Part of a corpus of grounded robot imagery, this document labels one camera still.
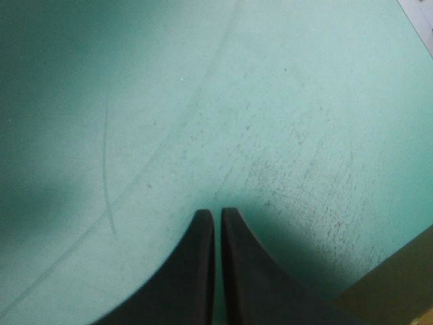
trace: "floor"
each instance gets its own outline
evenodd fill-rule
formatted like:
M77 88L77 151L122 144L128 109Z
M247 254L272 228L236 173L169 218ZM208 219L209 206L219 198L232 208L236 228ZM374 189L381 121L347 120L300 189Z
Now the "floor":
M37 2L0 2L0 323L92 322L200 208L326 299L433 223L433 60L397 1Z

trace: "painted floor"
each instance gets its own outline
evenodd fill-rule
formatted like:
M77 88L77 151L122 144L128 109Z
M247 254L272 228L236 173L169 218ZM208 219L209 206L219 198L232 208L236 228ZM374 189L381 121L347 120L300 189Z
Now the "painted floor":
M433 60L397 1L2 1L0 34L2 324L92 322L196 209L328 299L433 223Z

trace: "green floor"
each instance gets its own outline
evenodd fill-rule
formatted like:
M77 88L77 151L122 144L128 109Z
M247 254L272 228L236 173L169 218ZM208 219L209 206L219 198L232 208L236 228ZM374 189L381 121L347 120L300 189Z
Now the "green floor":
M433 60L396 0L1 1L0 39L2 324L100 317L198 208L326 298L433 223Z

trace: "curved scratch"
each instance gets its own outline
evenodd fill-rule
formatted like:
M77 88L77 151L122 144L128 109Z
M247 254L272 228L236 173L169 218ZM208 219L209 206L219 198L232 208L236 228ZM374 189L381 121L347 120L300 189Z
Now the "curved scratch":
M102 181L104 183L104 199L106 202L107 218L110 222L111 230L114 236L116 236L116 228L114 227L114 218L111 208L110 196L108 195L107 185L107 128L108 128L108 94L106 99L105 107L105 119L104 119L104 138L102 140Z

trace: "white wall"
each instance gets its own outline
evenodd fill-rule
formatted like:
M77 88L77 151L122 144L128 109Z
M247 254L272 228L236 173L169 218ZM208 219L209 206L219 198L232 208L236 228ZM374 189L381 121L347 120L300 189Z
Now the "white wall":
M433 56L433 0L398 0Z

